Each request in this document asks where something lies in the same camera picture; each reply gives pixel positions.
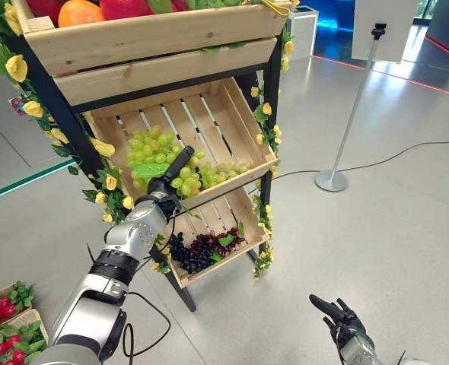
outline round metal base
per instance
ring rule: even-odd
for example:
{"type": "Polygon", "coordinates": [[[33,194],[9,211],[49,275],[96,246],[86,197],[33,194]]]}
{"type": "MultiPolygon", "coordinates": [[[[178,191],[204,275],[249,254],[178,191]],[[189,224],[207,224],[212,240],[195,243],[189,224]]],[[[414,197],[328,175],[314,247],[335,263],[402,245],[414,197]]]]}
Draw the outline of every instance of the round metal base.
{"type": "Polygon", "coordinates": [[[328,192],[340,192],[348,186],[348,179],[343,173],[336,171],[333,179],[330,179],[331,170],[323,170],[314,177],[314,182],[328,192]]]}

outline white sign board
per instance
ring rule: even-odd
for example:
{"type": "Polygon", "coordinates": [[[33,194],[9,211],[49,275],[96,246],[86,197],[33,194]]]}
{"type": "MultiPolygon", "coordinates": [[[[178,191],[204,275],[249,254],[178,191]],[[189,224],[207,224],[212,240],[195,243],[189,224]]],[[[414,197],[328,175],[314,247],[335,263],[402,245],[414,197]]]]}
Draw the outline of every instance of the white sign board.
{"type": "Polygon", "coordinates": [[[406,48],[414,12],[419,0],[356,0],[353,30],[353,59],[368,59],[375,23],[387,25],[381,36],[375,61],[400,62],[406,48]]]}

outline power cord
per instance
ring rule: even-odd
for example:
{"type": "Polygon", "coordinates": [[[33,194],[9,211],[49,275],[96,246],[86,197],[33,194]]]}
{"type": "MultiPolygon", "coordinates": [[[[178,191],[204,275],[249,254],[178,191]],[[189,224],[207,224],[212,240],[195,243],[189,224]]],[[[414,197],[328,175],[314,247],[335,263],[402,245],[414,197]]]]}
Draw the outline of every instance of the power cord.
{"type": "Polygon", "coordinates": [[[167,329],[165,330],[164,334],[153,344],[151,344],[150,346],[144,348],[143,350],[139,351],[139,352],[135,352],[135,336],[133,335],[133,326],[131,323],[126,323],[125,328],[123,329],[123,353],[125,354],[126,357],[129,358],[129,365],[133,364],[133,359],[141,354],[143,354],[144,352],[150,350],[151,348],[153,348],[155,345],[157,345],[160,341],[162,341],[164,339],[164,337],[167,335],[167,333],[169,333],[170,331],[170,327],[172,326],[170,323],[170,320],[167,318],[167,316],[165,314],[163,314],[156,306],[154,306],[152,303],[150,303],[150,301],[145,298],[143,295],[141,295],[140,293],[136,293],[135,291],[130,291],[128,293],[128,295],[136,295],[137,297],[141,298],[142,300],[144,300],[149,306],[151,306],[158,314],[160,314],[162,317],[164,317],[165,321],[167,322],[167,329]],[[130,330],[130,352],[128,353],[126,351],[126,330],[130,330]]]}
{"type": "MultiPolygon", "coordinates": [[[[350,168],[348,168],[348,169],[343,169],[343,170],[339,170],[339,171],[340,171],[340,172],[344,172],[344,171],[359,170],[359,169],[365,169],[365,168],[367,168],[367,167],[377,166],[377,165],[380,165],[380,164],[382,164],[382,163],[386,163],[386,162],[388,162],[388,161],[390,161],[390,160],[393,160],[394,158],[399,157],[401,154],[404,154],[404,153],[406,153],[407,151],[412,150],[413,148],[416,148],[416,147],[419,147],[419,146],[428,145],[428,144],[449,144],[449,141],[422,142],[422,143],[414,144],[413,146],[410,146],[410,147],[406,148],[405,150],[402,150],[402,151],[399,152],[398,154],[394,154],[392,157],[389,157],[389,158],[387,158],[387,159],[385,159],[385,160],[378,161],[378,162],[375,162],[375,163],[370,163],[370,164],[368,164],[368,165],[357,166],[357,167],[350,167],[350,168]]],[[[281,176],[274,177],[274,178],[272,179],[272,181],[277,180],[277,179],[281,179],[282,177],[286,177],[286,176],[289,176],[289,175],[294,175],[294,174],[296,174],[296,173],[319,173],[319,172],[320,172],[319,170],[299,170],[299,171],[292,171],[292,172],[290,172],[290,173],[285,173],[285,174],[283,174],[283,175],[281,175],[281,176]]],[[[256,190],[258,190],[258,188],[255,188],[255,189],[251,190],[250,192],[248,192],[248,195],[251,194],[251,193],[253,193],[253,192],[255,192],[256,190]]]]}

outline apple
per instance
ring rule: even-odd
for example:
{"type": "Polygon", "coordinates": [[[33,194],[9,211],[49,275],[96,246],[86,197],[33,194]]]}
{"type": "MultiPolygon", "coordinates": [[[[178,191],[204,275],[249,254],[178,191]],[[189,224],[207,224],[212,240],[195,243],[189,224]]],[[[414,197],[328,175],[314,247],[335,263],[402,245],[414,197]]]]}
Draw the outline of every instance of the apple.
{"type": "Polygon", "coordinates": [[[57,27],[57,19],[62,7],[61,0],[27,0],[27,2],[36,17],[49,16],[57,27]]]}
{"type": "Polygon", "coordinates": [[[100,0],[100,6],[107,20],[141,17],[147,14],[143,0],[100,0]]]}

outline silver robotic arm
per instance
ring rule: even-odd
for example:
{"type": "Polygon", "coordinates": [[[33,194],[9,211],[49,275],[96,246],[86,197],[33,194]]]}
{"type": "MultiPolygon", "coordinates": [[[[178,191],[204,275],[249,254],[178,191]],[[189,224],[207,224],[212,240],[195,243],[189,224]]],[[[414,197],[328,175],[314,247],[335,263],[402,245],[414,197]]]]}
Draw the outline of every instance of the silver robotic arm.
{"type": "Polygon", "coordinates": [[[341,299],[335,303],[311,294],[309,300],[328,317],[323,321],[330,329],[333,342],[338,348],[339,359],[346,365],[382,365],[375,354],[374,342],[367,336],[367,330],[360,319],[341,299]]]}
{"type": "Polygon", "coordinates": [[[126,322],[120,306],[129,283],[157,234],[181,208],[170,182],[193,153],[191,147],[184,148],[161,178],[150,181],[149,194],[108,231],[106,245],[57,317],[49,347],[31,364],[97,365],[113,354],[126,322]]]}

